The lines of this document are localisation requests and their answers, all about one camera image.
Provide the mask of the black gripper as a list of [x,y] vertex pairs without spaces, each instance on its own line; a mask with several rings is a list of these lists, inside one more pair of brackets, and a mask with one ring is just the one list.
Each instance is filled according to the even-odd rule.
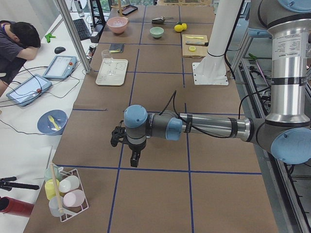
[[145,148],[146,142],[140,143],[138,145],[130,143],[128,145],[129,149],[132,151],[130,165],[131,167],[136,167],[137,163],[139,163],[141,151]]

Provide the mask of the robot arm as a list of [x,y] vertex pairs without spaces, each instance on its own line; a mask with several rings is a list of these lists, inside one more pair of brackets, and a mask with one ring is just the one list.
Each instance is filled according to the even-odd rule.
[[273,39],[271,108],[264,119],[217,118],[164,110],[148,113],[140,105],[124,111],[120,135],[111,144],[127,144],[136,167],[147,137],[178,140],[181,133],[204,133],[217,138],[240,138],[259,145],[288,164],[301,164],[311,157],[310,119],[304,112],[308,33],[311,3],[308,0],[254,0],[251,2],[249,33]]

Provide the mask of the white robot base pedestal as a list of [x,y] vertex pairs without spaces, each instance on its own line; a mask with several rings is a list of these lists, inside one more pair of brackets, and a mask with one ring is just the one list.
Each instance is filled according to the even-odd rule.
[[193,63],[195,85],[228,85],[225,53],[243,4],[243,0],[221,0],[219,2],[207,55],[200,63]]

